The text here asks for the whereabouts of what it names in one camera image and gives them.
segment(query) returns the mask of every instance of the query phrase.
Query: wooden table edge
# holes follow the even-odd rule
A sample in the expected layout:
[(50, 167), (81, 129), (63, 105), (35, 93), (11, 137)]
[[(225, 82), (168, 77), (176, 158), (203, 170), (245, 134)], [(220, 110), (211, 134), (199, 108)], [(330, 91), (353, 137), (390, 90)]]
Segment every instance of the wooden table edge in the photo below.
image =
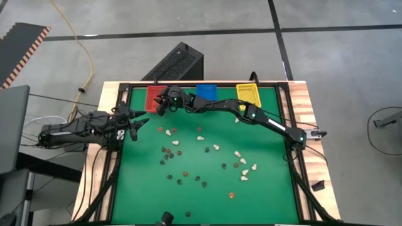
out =
[[(232, 80), (232, 81), (224, 81), (224, 80), (218, 80), (218, 81), (158, 81), (159, 84), (164, 84), (164, 83), (248, 83), (250, 81), (246, 80)], [(312, 103), (310, 100), (310, 96), (308, 94), (308, 89), (307, 89), (307, 84), (306, 81), (260, 81), (260, 82), (269, 82), (269, 83), (278, 83), (278, 82), (288, 82), (289, 88), (290, 88), (290, 95), (291, 95), (291, 100), (292, 100), (292, 105), (293, 105), (293, 110), (295, 111), (295, 117), (296, 121), (298, 122), (307, 122), (311, 124), (315, 124), (315, 116), (313, 112), (313, 107)], [(120, 83), (137, 83), (137, 84), (153, 84), (152, 81), (118, 81), (118, 82), (104, 82), (103, 88), (102, 88), (102, 93), (100, 95), (99, 99), (99, 106), (98, 110), (104, 110), (106, 112), (112, 113), (111, 109), (116, 106), (116, 100), (118, 96), (118, 91), (119, 91), (119, 85)], [(284, 109), (286, 108), (286, 100), (282, 100), (283, 107)], [(303, 124), (298, 124), (298, 127), (302, 129), (311, 129), (311, 126), (303, 125)], [(316, 149), (320, 153), (324, 154), (323, 148), (321, 141), (307, 141), (307, 145), (311, 146), (312, 148)], [(90, 186), (90, 179), (92, 175), (92, 163), (94, 161), (96, 152), (99, 150), (99, 145), (97, 144), (90, 144), (87, 152), (87, 164), (85, 166), (86, 170), (86, 189), (85, 189), (85, 196), (84, 200), (82, 202), (82, 207), (77, 214), (77, 218), (83, 214), (85, 209), (89, 206), (89, 186)], [(329, 171), (327, 168), (327, 165), (325, 164), (325, 161), (320, 157), (317, 156), (314, 152), (308, 150), (304, 150), (303, 152), (304, 158), (305, 158), (305, 166), (307, 169), (307, 175), (309, 179), (310, 185), (316, 183), (317, 181), (320, 180), (325, 180), (325, 189), (318, 191), (318, 192), (313, 192), (315, 195), (316, 199), (321, 203), (321, 205), (328, 211), (328, 213), (339, 219), (339, 211), (335, 199), (335, 194), (332, 188), (331, 184), (331, 179), (329, 175)], [(91, 195), (91, 200), (93, 200), (96, 196), (96, 194), (99, 192), (99, 186), (100, 186), (100, 180), (102, 177), (102, 171), (106, 159), (106, 152), (105, 151), (100, 151), (97, 160), (95, 162), (95, 169), (94, 169), (94, 180), (93, 180), (93, 186), (92, 186), (92, 195)], [(82, 200), (82, 195), (84, 191), (84, 173), (82, 173), (81, 177), (81, 182), (79, 186), (79, 190), (77, 192), (77, 197), (74, 205), (74, 210), (73, 210), (73, 215), (72, 215), (72, 220), (75, 214), (77, 213), (77, 210), (79, 209), (79, 206), (81, 204)], [(302, 194), (302, 191), (300, 190), (301, 193), (301, 204), (302, 204), (302, 209), (304, 213), (304, 218), (309, 219), (310, 217), (308, 216), (308, 208), (307, 208), (307, 202), (305, 199), (305, 196)], [(104, 201), (102, 203), (102, 210), (101, 210), (101, 215), (100, 219), (105, 220), (106, 215), (107, 215), (107, 208), (109, 204), (109, 197), (110, 197), (110, 191), (105, 195)]]

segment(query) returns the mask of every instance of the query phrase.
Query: black box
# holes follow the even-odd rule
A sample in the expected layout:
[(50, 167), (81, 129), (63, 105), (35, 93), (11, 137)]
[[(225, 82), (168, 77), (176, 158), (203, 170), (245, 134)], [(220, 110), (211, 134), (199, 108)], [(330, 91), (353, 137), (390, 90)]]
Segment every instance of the black box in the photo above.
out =
[(142, 81), (203, 79), (204, 54), (180, 42)]

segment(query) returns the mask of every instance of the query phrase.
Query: floor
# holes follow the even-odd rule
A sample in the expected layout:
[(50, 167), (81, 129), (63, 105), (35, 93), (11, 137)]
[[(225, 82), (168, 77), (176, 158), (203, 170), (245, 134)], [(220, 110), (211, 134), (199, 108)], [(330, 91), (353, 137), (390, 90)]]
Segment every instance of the floor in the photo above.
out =
[[(340, 216), (346, 222), (401, 225), (402, 158), (377, 152), (366, 131), (372, 112), (402, 106), (401, 1), (56, 0), (56, 4), (78, 35), (102, 35), (82, 41), (95, 67), (94, 79), (80, 100), (84, 103), (97, 105), (104, 81), (140, 80), (180, 41), (205, 54), (206, 80), (247, 79), (251, 71), (262, 80), (306, 80), (318, 125), (329, 132), (323, 146)], [(0, 11), (0, 36), (15, 22), (52, 27), (52, 41), (40, 45), (13, 86), (28, 84), (32, 94), (74, 100), (89, 75), (89, 61), (71, 41), (71, 32), (50, 1), (3, 0)], [(205, 31), (205, 35), (173, 31)], [(67, 117), (71, 107), (30, 96), (26, 120)], [(31, 123), (25, 131), (35, 133), (38, 124)], [(396, 126), (378, 130), (370, 124), (369, 129), (379, 148), (402, 152)], [(61, 153), (21, 151), (41, 158)], [(79, 170), (84, 155), (54, 161)], [(48, 180), (37, 176), (35, 188)], [(46, 185), (34, 196), (34, 226), (67, 223), (76, 192), (77, 185), (66, 181)]]

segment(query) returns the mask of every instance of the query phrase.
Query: plastic tray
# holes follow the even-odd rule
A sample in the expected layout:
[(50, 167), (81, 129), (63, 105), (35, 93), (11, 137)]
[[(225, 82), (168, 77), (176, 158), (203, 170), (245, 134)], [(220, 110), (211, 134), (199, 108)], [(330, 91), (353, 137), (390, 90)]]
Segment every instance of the plastic tray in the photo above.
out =
[(146, 88), (145, 110), (147, 112), (156, 113), (156, 108), (159, 104), (154, 99), (165, 88), (167, 88), (167, 86), (164, 85), (149, 86)]
[[(257, 85), (255, 83), (237, 84), (237, 98), (240, 100), (248, 101), (261, 107), (261, 100), (259, 99)], [(241, 105), (240, 110), (246, 110), (246, 106)]]
[(216, 85), (197, 85), (195, 93), (197, 96), (203, 97), (207, 100), (217, 100), (217, 89)]

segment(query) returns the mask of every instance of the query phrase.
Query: green mat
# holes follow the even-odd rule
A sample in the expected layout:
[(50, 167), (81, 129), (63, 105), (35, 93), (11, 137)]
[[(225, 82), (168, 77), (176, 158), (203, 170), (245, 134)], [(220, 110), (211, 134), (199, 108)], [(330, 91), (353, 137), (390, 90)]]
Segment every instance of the green mat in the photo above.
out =
[[(195, 89), (186, 92), (195, 93)], [(274, 89), (260, 88), (259, 95), (264, 110), (279, 114)], [(133, 89), (130, 107), (144, 110), (145, 97), (146, 89)], [(229, 98), (237, 98), (235, 88), (218, 88), (218, 100)], [(125, 139), (112, 223), (155, 224), (165, 211), (175, 216), (174, 224), (297, 223), (280, 135), (262, 126), (235, 124), (236, 118), (228, 112), (187, 114), (179, 109), (167, 111), (163, 117), (146, 114), (139, 119), (144, 117), (150, 120), (139, 130), (138, 141), (132, 142), (129, 136)], [(165, 130), (174, 127), (177, 132), (167, 136)], [(197, 136), (205, 140), (198, 141)], [(172, 141), (180, 144), (174, 146)], [(220, 149), (216, 151), (213, 144)], [(165, 154), (162, 147), (174, 154), (165, 165), (160, 164)], [(239, 162), (234, 151), (242, 154), (246, 165)], [(248, 181), (241, 181), (241, 171), (254, 163), (258, 164), (257, 171), (250, 170)]]

